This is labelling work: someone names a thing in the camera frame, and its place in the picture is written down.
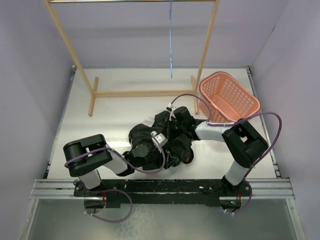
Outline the dark pinstriped shirt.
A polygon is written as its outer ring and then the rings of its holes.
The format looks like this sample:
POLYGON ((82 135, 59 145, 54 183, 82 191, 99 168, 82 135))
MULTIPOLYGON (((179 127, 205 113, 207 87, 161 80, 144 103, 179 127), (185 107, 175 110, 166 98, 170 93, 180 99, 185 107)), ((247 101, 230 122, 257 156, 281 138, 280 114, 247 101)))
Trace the dark pinstriped shirt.
POLYGON ((154 116, 151 125, 140 123, 130 130, 131 149, 123 155, 134 167, 144 171, 190 164, 194 159, 192 142, 200 139, 195 130, 203 122, 184 106, 175 110, 172 118, 168 111, 162 111, 154 116))

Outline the light blue wire hanger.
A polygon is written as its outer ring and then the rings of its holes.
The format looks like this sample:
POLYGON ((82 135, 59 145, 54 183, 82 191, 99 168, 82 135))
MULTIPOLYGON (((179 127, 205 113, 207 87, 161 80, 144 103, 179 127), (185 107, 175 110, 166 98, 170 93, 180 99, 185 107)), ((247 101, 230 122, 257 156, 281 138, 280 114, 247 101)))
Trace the light blue wire hanger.
POLYGON ((173 78, 173 48, 172 48, 172 3, 169 1, 169 57, 170 57, 170 78, 173 78))

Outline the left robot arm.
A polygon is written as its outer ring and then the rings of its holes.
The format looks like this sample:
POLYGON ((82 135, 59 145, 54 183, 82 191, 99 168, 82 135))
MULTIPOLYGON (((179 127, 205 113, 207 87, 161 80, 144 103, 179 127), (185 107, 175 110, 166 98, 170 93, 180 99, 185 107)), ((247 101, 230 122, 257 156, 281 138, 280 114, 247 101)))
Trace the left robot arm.
POLYGON ((162 133, 151 133, 141 140, 129 138, 131 149, 122 154, 111 148, 102 134, 71 141, 64 145, 64 167, 71 177, 78 178, 91 196, 103 191, 98 168, 105 167, 116 176, 126 177, 135 171, 156 174, 180 164, 179 153, 169 147, 162 133))

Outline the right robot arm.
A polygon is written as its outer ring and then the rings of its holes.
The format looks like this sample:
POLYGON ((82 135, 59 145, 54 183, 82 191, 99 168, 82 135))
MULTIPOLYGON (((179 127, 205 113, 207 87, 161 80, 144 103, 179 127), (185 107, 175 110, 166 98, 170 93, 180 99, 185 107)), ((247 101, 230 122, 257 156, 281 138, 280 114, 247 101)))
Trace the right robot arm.
POLYGON ((166 135, 169 138, 186 135, 191 141, 216 141, 226 144, 233 162, 222 177, 222 190, 228 196, 240 190, 246 174, 269 148, 266 140, 247 121, 228 124, 212 123, 194 118, 188 108, 168 106, 166 135))

